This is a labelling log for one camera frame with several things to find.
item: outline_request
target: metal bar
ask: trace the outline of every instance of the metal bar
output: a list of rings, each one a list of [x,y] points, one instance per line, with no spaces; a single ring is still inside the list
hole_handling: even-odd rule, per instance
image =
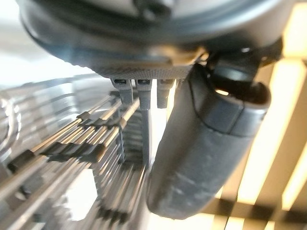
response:
[[[115,157],[114,161],[112,162],[112,164],[111,164],[109,170],[106,172],[106,176],[105,176],[104,179],[106,179],[106,178],[108,178],[108,177],[110,176],[110,173],[115,169],[116,164],[118,163],[119,159],[120,159],[120,155],[117,155],[117,156]],[[101,176],[101,175],[104,173],[104,171],[105,171],[105,168],[102,169],[102,170],[99,172],[99,175]]]
[[[85,142],[89,136],[91,136],[93,133],[95,132],[95,128],[94,127],[88,127],[82,134],[81,136],[79,136],[74,143],[75,144],[82,144],[83,142]]]
[[[91,114],[92,112],[94,112],[95,110],[100,108],[102,105],[104,105],[109,100],[109,98],[110,98],[109,96],[105,97],[103,100],[98,102],[92,109],[90,109],[88,111],[88,113]],[[79,124],[80,122],[82,122],[82,120],[80,118],[77,118],[76,120],[70,122],[69,124],[67,124],[66,126],[61,128],[58,132],[56,132],[54,135],[52,135],[51,137],[47,138],[46,140],[44,140],[39,145],[37,145],[34,148],[32,148],[31,151],[32,152],[36,152],[37,150],[39,150],[41,147],[43,147],[45,145],[47,145],[47,147],[48,147],[51,144],[52,141],[54,141],[55,139],[60,138],[61,136],[63,136],[67,131],[69,131],[72,127],[74,127],[75,125]]]
[[[97,130],[97,132],[88,140],[89,144],[96,144],[102,137],[103,135],[106,133],[107,129],[106,127],[101,127],[99,130]]]
[[[127,171],[128,171],[128,173],[127,173],[127,176],[125,177],[124,183],[121,185],[121,188],[117,192],[117,196],[112,201],[112,204],[111,204],[112,210],[118,210],[119,205],[121,204],[121,202],[124,199],[125,193],[128,189],[128,185],[129,185],[129,183],[132,179],[132,176],[133,176],[133,165],[131,165]]]
[[[63,140],[61,140],[60,142],[62,144],[68,144],[69,142],[71,142],[74,138],[76,138],[81,132],[82,132],[83,128],[82,127],[77,127],[74,131],[72,131],[71,133],[69,133]]]
[[[102,99],[101,101],[99,101],[96,105],[93,106],[93,108],[91,108],[90,110],[88,110],[89,114],[92,114],[93,112],[95,112],[97,109],[99,109],[102,105],[104,105],[106,102],[108,102],[110,100],[110,96],[105,97],[104,99]]]
[[[117,109],[121,106],[121,101],[117,100],[115,104],[107,110],[105,113],[102,114],[100,117],[102,120],[108,120],[116,111]]]
[[[99,103],[97,103],[92,109],[88,111],[88,113],[92,113],[99,107],[101,107],[105,102],[109,100],[110,97],[106,97],[103,100],[101,100]],[[42,148],[43,146],[48,147],[51,145],[56,139],[62,137],[64,134],[66,134],[68,131],[70,131],[75,125],[79,124],[82,120],[80,118],[77,118],[75,121],[70,122],[68,125],[60,129],[57,133],[52,135],[51,137],[44,140],[39,145],[35,146],[31,149],[32,152],[35,152]],[[80,132],[82,131],[82,127],[79,127],[75,129],[72,133],[70,133],[63,141],[62,143],[66,143],[74,139]],[[39,168],[41,168],[44,163],[48,160],[45,156],[37,156],[33,160],[31,160],[29,163],[27,163],[23,168],[21,168],[18,173],[13,175],[12,177],[9,177],[7,180],[2,182],[0,184],[0,198],[4,198],[8,196],[12,191],[17,189],[20,184],[22,184],[29,176],[31,176],[34,172],[36,172]]]
[[[134,114],[134,112],[140,106],[140,100],[138,98],[134,99],[133,104],[129,107],[129,109],[122,115],[122,118],[125,121],[128,121],[130,117]]]
[[[119,149],[119,145],[116,145],[113,149],[112,149],[112,152],[108,155],[107,159],[105,160],[105,162],[103,162],[103,164],[101,165],[100,169],[99,169],[99,174],[103,173],[107,166],[109,165],[111,159],[114,157],[114,155],[117,153]]]
[[[100,226],[101,226],[101,221],[102,221],[102,217],[97,218],[94,222],[94,224],[92,225],[91,230],[100,230]]]
[[[145,167],[143,167],[142,170],[140,171],[140,177],[133,192],[133,196],[128,204],[127,208],[128,215],[132,214],[132,211],[135,208],[135,205],[140,198],[141,190],[145,181],[145,175],[146,175],[146,169]]]
[[[39,155],[17,171],[12,177],[0,184],[0,198],[3,199],[16,190],[29,176],[48,161],[48,157]]]
[[[62,129],[60,129],[57,133],[55,133],[54,135],[52,135],[51,137],[47,138],[46,140],[44,140],[39,145],[37,145],[34,148],[32,148],[31,151],[32,152],[36,152],[41,147],[43,147],[44,145],[47,145],[47,144],[48,144],[47,145],[47,147],[48,147],[52,143],[52,141],[54,141],[55,139],[60,138],[61,136],[63,136],[67,131],[71,130],[75,125],[79,124],[81,121],[82,120],[80,118],[78,118],[75,121],[70,122],[68,125],[66,125]]]
[[[102,198],[105,198],[108,195],[109,191],[111,190],[112,184],[113,184],[112,181],[118,178],[120,168],[121,168],[121,165],[118,164],[117,167],[115,167],[115,170],[110,174],[112,176],[110,176],[108,180],[105,180],[105,182],[101,184],[101,188],[103,188],[103,186],[105,185],[104,194]]]
[[[78,161],[76,159],[71,159],[66,162],[66,166],[60,170],[49,183],[38,189],[27,201],[0,224],[0,229],[20,229],[77,165]],[[84,163],[83,166],[84,169],[85,167],[89,167],[90,164]]]

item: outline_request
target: wooden slat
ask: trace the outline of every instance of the wooden slat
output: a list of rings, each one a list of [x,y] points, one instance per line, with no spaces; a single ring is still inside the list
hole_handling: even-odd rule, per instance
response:
[[[274,230],[305,230],[305,224],[295,224],[295,223],[275,223]]]
[[[307,223],[307,215],[304,211],[283,211],[278,207],[278,212],[275,212],[276,210],[273,207],[249,205],[239,202],[236,202],[233,206],[233,203],[230,201],[216,198],[202,212],[228,217],[230,209],[232,210],[231,216],[237,218]]]
[[[307,141],[306,130],[307,80],[303,84],[289,126],[258,196],[256,205],[275,207],[281,202],[284,189]]]
[[[307,182],[298,194],[294,204],[292,205],[291,211],[304,211],[307,215]]]
[[[242,230],[264,230],[266,225],[267,221],[245,219]]]

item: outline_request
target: textured plastic surface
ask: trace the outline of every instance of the textured plastic surface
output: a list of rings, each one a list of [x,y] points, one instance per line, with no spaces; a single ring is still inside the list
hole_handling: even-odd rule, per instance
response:
[[[238,51],[275,42],[294,2],[231,1],[160,24],[82,1],[20,0],[18,4],[29,34],[65,61],[114,79],[180,79],[203,48]]]
[[[264,91],[253,96],[265,99],[251,103],[216,93],[207,77],[202,66],[194,66],[158,147],[147,205],[163,217],[185,219],[210,201],[246,152],[270,104],[262,85]]]

